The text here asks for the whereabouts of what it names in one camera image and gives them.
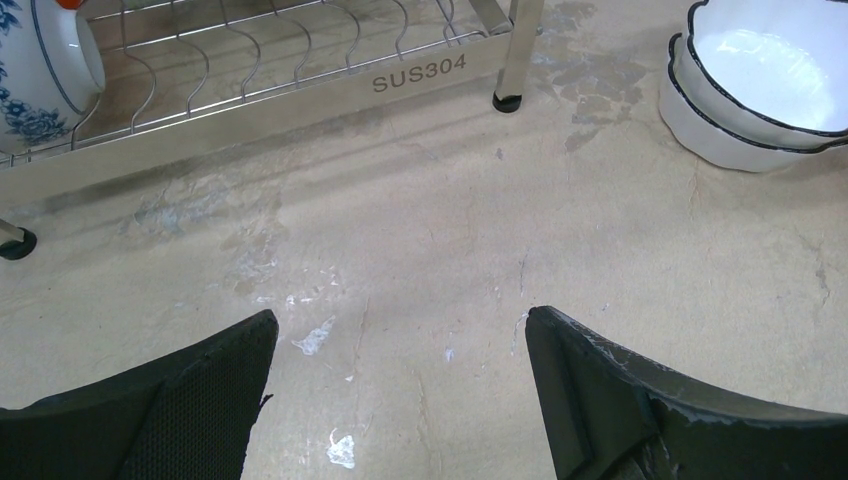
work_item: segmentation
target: dish rack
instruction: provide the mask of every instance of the dish rack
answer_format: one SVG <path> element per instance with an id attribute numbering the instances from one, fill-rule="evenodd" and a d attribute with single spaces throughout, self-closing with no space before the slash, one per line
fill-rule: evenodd
<path id="1" fill-rule="evenodd" d="M 498 73 L 511 113 L 544 0 L 90 0 L 106 91 L 70 138 L 0 158 L 12 208 Z M 35 247 L 0 220 L 0 256 Z"/>

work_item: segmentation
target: blue floral pattern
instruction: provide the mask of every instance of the blue floral pattern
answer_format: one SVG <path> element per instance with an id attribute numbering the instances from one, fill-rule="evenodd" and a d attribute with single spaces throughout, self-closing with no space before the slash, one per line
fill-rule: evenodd
<path id="1" fill-rule="evenodd" d="M 0 0 L 0 33 L 4 37 L 9 36 L 12 27 L 23 28 L 17 17 L 10 12 L 11 10 L 22 9 L 15 0 Z M 2 86 L 3 78 L 9 76 L 3 67 L 4 64 L 0 61 L 0 113 L 5 117 L 6 123 L 12 127 L 6 133 L 19 135 L 27 147 L 34 147 L 62 138 L 71 132 L 71 129 L 66 126 L 68 119 L 59 119 L 58 109 L 49 112 L 12 98 L 12 93 Z"/>

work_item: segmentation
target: porcelain bowl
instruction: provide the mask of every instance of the porcelain bowl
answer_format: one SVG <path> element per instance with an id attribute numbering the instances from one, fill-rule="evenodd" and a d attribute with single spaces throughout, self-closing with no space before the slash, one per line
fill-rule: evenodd
<path id="1" fill-rule="evenodd" d="M 660 86 L 660 115 L 681 145 L 708 162 L 733 170 L 767 172 L 814 158 L 830 148 L 848 151 L 848 142 L 809 149 L 769 145 L 719 125 L 689 99 L 677 80 L 676 67 L 685 50 L 683 34 L 672 36 L 668 47 L 668 71 Z"/>
<path id="2" fill-rule="evenodd" d="M 55 0 L 0 0 L 0 151 L 58 143 L 105 83 L 84 18 Z"/>
<path id="3" fill-rule="evenodd" d="M 688 26 L 678 80 L 722 126 L 794 148 L 848 138 L 848 3 L 703 0 Z"/>

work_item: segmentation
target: scalloped bowl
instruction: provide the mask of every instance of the scalloped bowl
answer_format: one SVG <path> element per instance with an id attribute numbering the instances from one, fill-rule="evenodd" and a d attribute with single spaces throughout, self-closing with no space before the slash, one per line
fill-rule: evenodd
<path id="1" fill-rule="evenodd" d="M 680 72 L 710 117 L 748 138 L 817 147 L 848 138 L 848 4 L 704 0 Z"/>
<path id="2" fill-rule="evenodd" d="M 669 40 L 668 72 L 660 87 L 660 115 L 681 145 L 708 162 L 733 170 L 767 172 L 815 158 L 830 148 L 845 150 L 846 142 L 813 149 L 768 145 L 738 135 L 716 123 L 686 95 L 675 69 L 684 50 L 683 35 Z"/>

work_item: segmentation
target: rack leg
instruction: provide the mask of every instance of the rack leg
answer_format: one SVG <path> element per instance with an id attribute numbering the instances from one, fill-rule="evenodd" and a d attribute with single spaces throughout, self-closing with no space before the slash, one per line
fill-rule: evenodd
<path id="1" fill-rule="evenodd" d="M 32 253 L 37 243 L 34 233 L 0 220 L 0 257 L 20 260 Z"/>
<path id="2" fill-rule="evenodd" d="M 533 44 L 542 21 L 545 0 L 512 0 L 509 5 L 509 19 L 513 30 L 506 64 L 498 75 L 498 86 L 492 104 L 502 113 L 512 113 L 521 106 L 524 93 L 524 79 L 530 68 Z"/>

